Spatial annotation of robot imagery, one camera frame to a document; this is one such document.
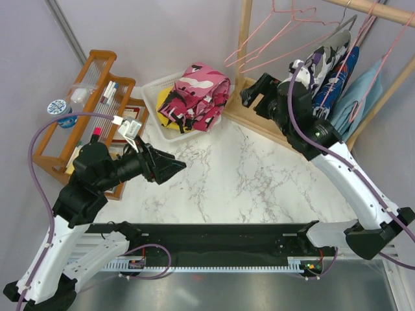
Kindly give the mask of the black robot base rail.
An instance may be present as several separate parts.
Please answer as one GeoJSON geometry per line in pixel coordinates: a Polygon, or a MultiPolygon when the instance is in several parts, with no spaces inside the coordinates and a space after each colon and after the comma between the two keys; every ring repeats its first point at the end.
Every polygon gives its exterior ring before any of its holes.
{"type": "Polygon", "coordinates": [[[305,239],[309,224],[134,224],[135,246],[160,244],[175,268],[253,268],[287,266],[290,257],[323,257],[333,247],[317,248],[305,239]]]}

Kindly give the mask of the yellow trousers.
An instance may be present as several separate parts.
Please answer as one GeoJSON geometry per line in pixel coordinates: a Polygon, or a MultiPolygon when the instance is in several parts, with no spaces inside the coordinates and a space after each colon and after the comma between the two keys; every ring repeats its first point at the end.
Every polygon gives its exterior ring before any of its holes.
{"type": "Polygon", "coordinates": [[[162,89],[157,97],[156,115],[164,128],[180,134],[193,132],[193,119],[187,111],[189,101],[173,87],[162,89]]]}

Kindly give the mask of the pink hanger of camouflage trousers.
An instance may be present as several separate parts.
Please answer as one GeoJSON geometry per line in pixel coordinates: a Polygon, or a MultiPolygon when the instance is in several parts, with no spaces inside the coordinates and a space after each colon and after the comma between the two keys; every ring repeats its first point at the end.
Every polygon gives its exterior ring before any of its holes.
{"type": "Polygon", "coordinates": [[[324,23],[330,22],[330,20],[323,18],[324,16],[317,9],[316,20],[314,22],[306,23],[291,35],[278,39],[276,43],[254,63],[255,67],[253,71],[270,63],[278,62],[292,54],[296,54],[320,41],[323,36],[336,28],[336,25],[325,26],[324,23]]]}

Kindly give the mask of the pink camouflage trousers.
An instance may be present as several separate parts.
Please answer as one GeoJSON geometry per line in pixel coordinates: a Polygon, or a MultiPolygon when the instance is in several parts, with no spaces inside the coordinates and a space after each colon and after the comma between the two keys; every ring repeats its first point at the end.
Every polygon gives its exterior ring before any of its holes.
{"type": "Polygon", "coordinates": [[[208,132],[219,119],[228,102],[230,79],[202,63],[192,63],[173,88],[189,101],[187,111],[193,119],[194,130],[208,132]]]}

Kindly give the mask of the pink hanger of yellow trousers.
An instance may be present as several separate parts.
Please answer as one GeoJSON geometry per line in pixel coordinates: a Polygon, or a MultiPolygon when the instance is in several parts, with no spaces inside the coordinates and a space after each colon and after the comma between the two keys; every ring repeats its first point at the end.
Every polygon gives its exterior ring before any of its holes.
{"type": "Polygon", "coordinates": [[[255,62],[278,39],[296,32],[298,28],[316,20],[317,8],[310,2],[271,1],[270,12],[252,26],[253,2],[244,1],[237,47],[224,60],[225,67],[234,67],[238,73],[252,71],[255,62]]]}

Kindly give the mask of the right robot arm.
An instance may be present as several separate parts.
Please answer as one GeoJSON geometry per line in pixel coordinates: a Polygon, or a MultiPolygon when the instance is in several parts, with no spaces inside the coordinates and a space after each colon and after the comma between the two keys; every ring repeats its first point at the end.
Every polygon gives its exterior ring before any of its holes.
{"type": "Polygon", "coordinates": [[[307,224],[297,238],[301,253],[349,248],[371,260],[414,221],[410,207],[398,207],[362,171],[331,123],[313,116],[312,94],[301,82],[280,82],[265,73],[240,95],[244,107],[273,121],[290,146],[329,178],[357,217],[307,224]]]}

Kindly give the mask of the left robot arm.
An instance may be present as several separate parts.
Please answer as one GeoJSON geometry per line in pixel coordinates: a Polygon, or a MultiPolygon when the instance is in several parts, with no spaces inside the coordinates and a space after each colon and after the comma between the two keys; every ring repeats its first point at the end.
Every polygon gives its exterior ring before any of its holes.
{"type": "Polygon", "coordinates": [[[54,227],[45,237],[30,268],[18,281],[8,283],[3,293],[18,309],[67,310],[86,283],[107,263],[125,253],[135,255],[142,248],[140,230],[128,222],[117,224],[95,249],[68,263],[78,240],[107,204],[105,192],[136,176],[148,182],[171,179],[186,164],[172,154],[144,143],[126,145],[123,155],[112,159],[94,132],[74,159],[74,171],[52,208],[54,227]]]}

